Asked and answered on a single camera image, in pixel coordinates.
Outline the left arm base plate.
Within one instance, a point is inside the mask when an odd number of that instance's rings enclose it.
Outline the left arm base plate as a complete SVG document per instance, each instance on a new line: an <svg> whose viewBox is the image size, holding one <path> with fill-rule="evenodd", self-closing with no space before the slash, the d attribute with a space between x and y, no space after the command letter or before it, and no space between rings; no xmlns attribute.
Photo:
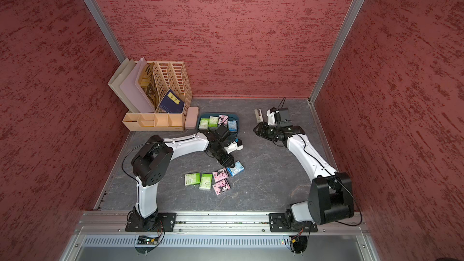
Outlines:
<svg viewBox="0 0 464 261"><path fill-rule="evenodd" d="M130 211L127 217L126 232L173 232L176 213L157 213L142 218L136 210Z"/></svg>

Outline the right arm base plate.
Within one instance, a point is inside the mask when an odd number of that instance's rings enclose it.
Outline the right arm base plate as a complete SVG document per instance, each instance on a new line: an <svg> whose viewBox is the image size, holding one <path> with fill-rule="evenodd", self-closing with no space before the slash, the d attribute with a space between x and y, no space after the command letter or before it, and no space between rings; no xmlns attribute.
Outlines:
<svg viewBox="0 0 464 261"><path fill-rule="evenodd" d="M317 225L311 221L296 221L291 215L291 212L285 213L270 213L269 227L273 233L316 233L318 232Z"/></svg>

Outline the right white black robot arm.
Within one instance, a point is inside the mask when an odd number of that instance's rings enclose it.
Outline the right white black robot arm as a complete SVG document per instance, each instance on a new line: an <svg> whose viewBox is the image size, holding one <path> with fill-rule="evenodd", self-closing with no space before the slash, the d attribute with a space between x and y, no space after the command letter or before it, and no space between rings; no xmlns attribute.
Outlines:
<svg viewBox="0 0 464 261"><path fill-rule="evenodd" d="M273 143L282 142L307 173L311 188L308 200L290 206L290 220L323 225L331 222L345 224L344 219L355 214L352 180L347 173L339 173L315 150L299 126L278 128L260 122L253 132Z"/></svg>

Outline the blue tissue pack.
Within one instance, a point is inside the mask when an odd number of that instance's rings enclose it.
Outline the blue tissue pack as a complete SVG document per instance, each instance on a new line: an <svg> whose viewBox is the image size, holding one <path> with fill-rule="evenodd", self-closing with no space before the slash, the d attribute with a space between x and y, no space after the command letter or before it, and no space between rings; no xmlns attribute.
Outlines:
<svg viewBox="0 0 464 261"><path fill-rule="evenodd" d="M238 131L237 121L236 120L229 120L228 121L228 130L232 133L236 133Z"/></svg>
<svg viewBox="0 0 464 261"><path fill-rule="evenodd" d="M228 167L227 171L230 177L234 177L237 174L241 173L244 170L243 165L240 161L234 163L234 167Z"/></svg>

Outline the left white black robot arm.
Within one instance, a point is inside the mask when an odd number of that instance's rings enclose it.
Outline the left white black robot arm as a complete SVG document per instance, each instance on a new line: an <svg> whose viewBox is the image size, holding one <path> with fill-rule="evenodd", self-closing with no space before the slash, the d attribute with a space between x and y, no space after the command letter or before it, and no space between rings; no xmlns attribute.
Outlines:
<svg viewBox="0 0 464 261"><path fill-rule="evenodd" d="M154 225L158 215L158 183L163 179L172 160L195 152L209 151L223 167L234 167L234 151L243 149L242 140L232 139L227 131L224 135L200 130L193 135L179 138L161 138L154 135L130 162L133 180L137 184L137 201L132 217L145 225Z"/></svg>

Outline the teal plastic storage box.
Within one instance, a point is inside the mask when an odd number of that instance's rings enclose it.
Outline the teal plastic storage box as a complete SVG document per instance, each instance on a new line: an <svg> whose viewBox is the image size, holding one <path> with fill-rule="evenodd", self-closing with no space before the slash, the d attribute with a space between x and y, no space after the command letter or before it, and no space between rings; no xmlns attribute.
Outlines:
<svg viewBox="0 0 464 261"><path fill-rule="evenodd" d="M219 115L228 115L228 120L236 120L237 121L237 126L238 126L238 131L239 132L239 117L236 114L232 113L225 113L225 112L209 112L209 113L203 113L199 116L196 124L196 128L198 129L199 121L201 118L209 118L210 116L218 116Z"/></svg>

